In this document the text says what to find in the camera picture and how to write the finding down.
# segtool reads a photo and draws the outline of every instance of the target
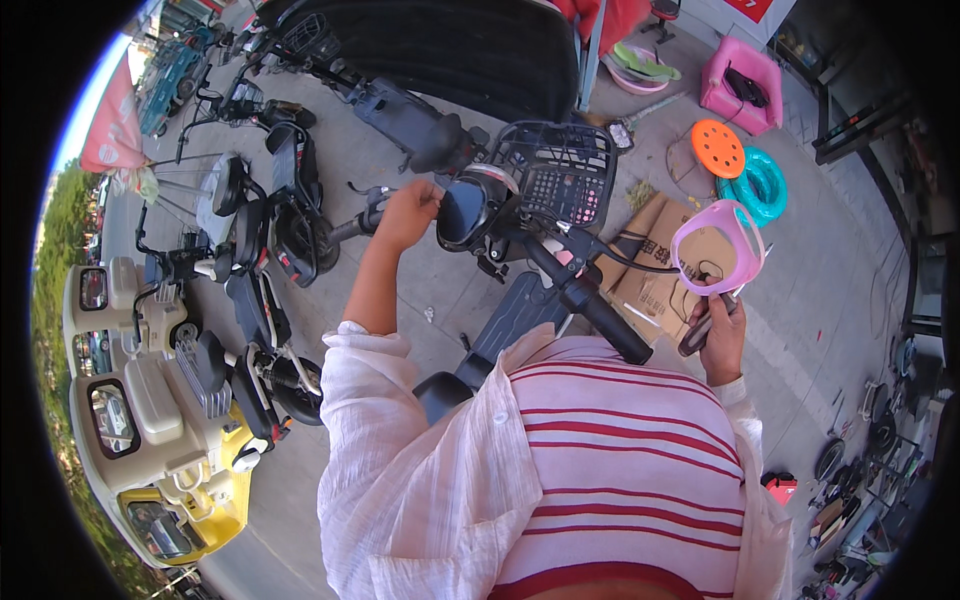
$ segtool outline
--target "teal inflatable ring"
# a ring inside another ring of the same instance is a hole
[[[717,198],[743,204],[756,226],[762,228],[786,209],[786,181],[777,163],[767,153],[747,146],[743,154],[746,157],[743,174],[732,180],[717,178]],[[740,223],[748,227],[746,217],[738,216]]]

